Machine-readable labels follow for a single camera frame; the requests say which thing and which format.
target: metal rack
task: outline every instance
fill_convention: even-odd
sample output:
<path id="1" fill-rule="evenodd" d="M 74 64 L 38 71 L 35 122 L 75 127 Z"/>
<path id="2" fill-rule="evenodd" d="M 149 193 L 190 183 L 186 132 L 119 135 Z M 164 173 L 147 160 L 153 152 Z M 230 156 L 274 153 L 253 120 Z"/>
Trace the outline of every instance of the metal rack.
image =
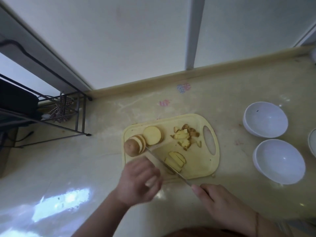
<path id="1" fill-rule="evenodd" d="M 37 60 L 36 58 L 34 58 L 32 55 L 30 55 L 24 48 L 23 46 L 18 43 L 17 41 L 14 40 L 4 40 L 2 42 L 0 42 L 0 48 L 7 46 L 7 45 L 14 45 L 16 46 L 25 56 L 27 56 L 28 58 L 30 58 L 31 60 L 33 60 L 35 63 L 39 64 L 41 67 L 43 67 L 44 69 L 46 69 L 47 71 L 49 71 L 51 74 L 53 74 L 55 77 L 57 77 L 59 80 L 63 81 L 64 83 L 66 83 L 67 85 L 69 85 L 70 87 L 72 87 L 73 89 L 75 89 L 75 92 L 72 93 L 68 93 L 68 94 L 63 94 L 62 96 L 64 96 L 64 103 L 61 103 L 59 101 L 57 101 L 56 99 L 61 97 L 61 96 L 55 96 L 55 97 L 49 97 L 46 95 L 43 95 L 37 91 L 32 90 L 31 88 L 28 88 L 20 83 L 18 83 L 17 81 L 14 81 L 8 77 L 6 77 L 5 75 L 0 74 L 0 77 L 19 86 L 22 87 L 36 95 L 39 95 L 40 97 L 44 98 L 42 100 L 39 100 L 39 102 L 45 101 L 45 100 L 49 100 L 55 104 L 57 104 L 58 106 L 64 107 L 64 113 L 62 116 L 58 116 L 52 119 L 46 119 L 46 120 L 36 120 L 33 118 L 29 118 L 28 116 L 24 115 L 24 114 L 20 114 L 14 111 L 8 111 L 6 109 L 2 109 L 0 108 L 0 114 L 4 114 L 4 115 L 8 115 L 8 116 L 13 116 L 13 117 L 18 117 L 21 118 L 23 120 L 19 120 L 19 121 L 11 121 L 11 122 L 7 122 L 7 123 L 2 123 L 0 124 L 0 126 L 7 126 L 7 125 L 12 125 L 12 124 L 23 124 L 29 121 L 33 121 L 36 123 L 40 123 L 40 124 L 44 124 L 44 125 L 49 125 L 49 126 L 54 126 L 66 131 L 72 131 L 77 133 L 77 135 L 70 135 L 70 136 L 65 136 L 65 137 L 60 137 L 60 138 L 55 138 L 55 139 L 50 139 L 50 140 L 46 140 L 46 141 L 39 141 L 39 142 L 35 142 L 35 143 L 30 143 L 30 144 L 25 144 L 25 145 L 20 145 L 17 146 L 17 148 L 23 148 L 25 146 L 29 146 L 29 145 L 35 145 L 38 143 L 44 143 L 44 142 L 48 142 L 48 141 L 53 141 L 53 140 L 60 140 L 60 139 L 65 139 L 65 138 L 70 138 L 70 137 L 75 137 L 75 136 L 79 136 L 79 135 L 86 135 L 86 136 L 91 136 L 91 134 L 89 133 L 85 133 L 85 119 L 86 119 L 86 102 L 87 99 L 89 101 L 92 101 L 92 98 L 90 96 L 88 96 L 87 94 L 85 94 L 83 91 L 79 90 L 77 87 L 75 87 L 74 85 L 72 85 L 70 82 L 68 82 L 67 80 L 65 80 L 64 78 L 62 78 L 60 75 L 58 75 L 56 72 L 54 72 L 52 69 L 50 69 L 49 67 L 47 67 L 46 65 L 44 65 L 43 63 L 41 63 L 39 60 Z M 76 96 L 77 97 L 77 103 L 76 103 L 76 108 L 73 109 L 69 106 L 66 106 L 66 97 L 67 96 Z M 80 107 L 80 99 L 83 99 L 83 107 L 82 107 L 82 127 L 81 127 L 81 131 L 78 131 L 78 123 L 79 123 L 79 107 Z M 65 115 L 65 109 L 71 110 L 73 113 L 71 114 L 67 114 Z M 75 122 L 75 127 L 74 129 L 70 129 L 67 127 L 62 127 L 60 125 L 56 125 L 53 123 L 49 123 L 48 121 L 50 120 L 54 120 L 54 119 L 58 119 L 58 118 L 63 118 L 63 117 L 68 117 L 68 116 L 76 116 L 76 122 Z"/>

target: hand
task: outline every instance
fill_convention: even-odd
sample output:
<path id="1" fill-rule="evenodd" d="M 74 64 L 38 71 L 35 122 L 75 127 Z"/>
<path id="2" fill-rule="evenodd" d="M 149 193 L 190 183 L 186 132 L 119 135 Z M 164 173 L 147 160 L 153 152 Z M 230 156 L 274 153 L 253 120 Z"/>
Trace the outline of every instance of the hand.
<path id="1" fill-rule="evenodd" d="M 151 187 L 145 185 L 149 180 L 154 180 Z M 160 170 L 146 156 L 142 156 L 125 165 L 114 193 L 126 207 L 132 207 L 151 201 L 161 185 Z"/>
<path id="2" fill-rule="evenodd" d="M 246 236 L 256 235 L 256 212 L 222 185 L 192 185 L 192 190 L 211 217 L 224 229 Z"/>

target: cutting board handle hole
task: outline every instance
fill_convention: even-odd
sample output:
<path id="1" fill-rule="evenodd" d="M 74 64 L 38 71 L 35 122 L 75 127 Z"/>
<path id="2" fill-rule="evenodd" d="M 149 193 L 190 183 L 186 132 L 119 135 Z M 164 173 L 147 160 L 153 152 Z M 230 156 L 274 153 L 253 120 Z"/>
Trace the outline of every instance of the cutting board handle hole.
<path id="1" fill-rule="evenodd" d="M 215 155 L 216 148 L 215 148 L 214 138 L 211 134 L 210 129 L 207 126 L 203 127 L 203 135 L 204 135 L 204 140 L 205 140 L 205 143 L 206 143 L 206 146 L 207 146 L 209 152 L 212 155 Z"/>

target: left hand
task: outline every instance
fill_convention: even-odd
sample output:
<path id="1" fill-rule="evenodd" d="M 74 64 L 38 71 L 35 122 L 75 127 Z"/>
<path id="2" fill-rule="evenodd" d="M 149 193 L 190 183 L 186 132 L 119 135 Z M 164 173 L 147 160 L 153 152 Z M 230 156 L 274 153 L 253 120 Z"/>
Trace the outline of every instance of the left hand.
<path id="1" fill-rule="evenodd" d="M 156 181 L 153 185 L 146 186 L 145 183 L 155 176 Z M 161 185 L 160 170 L 146 156 L 142 156 L 125 165 L 114 193 L 116 198 L 126 207 L 132 207 L 139 203 L 151 201 L 160 190 Z"/>

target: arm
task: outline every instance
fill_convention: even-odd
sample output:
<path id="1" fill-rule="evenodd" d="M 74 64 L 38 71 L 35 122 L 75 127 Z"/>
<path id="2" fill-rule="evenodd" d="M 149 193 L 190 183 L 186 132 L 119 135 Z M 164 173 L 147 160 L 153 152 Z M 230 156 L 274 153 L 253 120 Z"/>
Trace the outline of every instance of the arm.
<path id="1" fill-rule="evenodd" d="M 223 228 L 248 237 L 284 237 L 272 222 L 258 214 L 235 197 L 222 185 L 192 185 L 192 190 L 201 200 L 211 217 Z"/>
<path id="2" fill-rule="evenodd" d="M 151 187 L 145 185 L 155 180 Z M 151 201 L 162 185 L 160 171 L 146 157 L 128 162 L 117 187 L 72 237 L 111 237 L 130 207 Z"/>

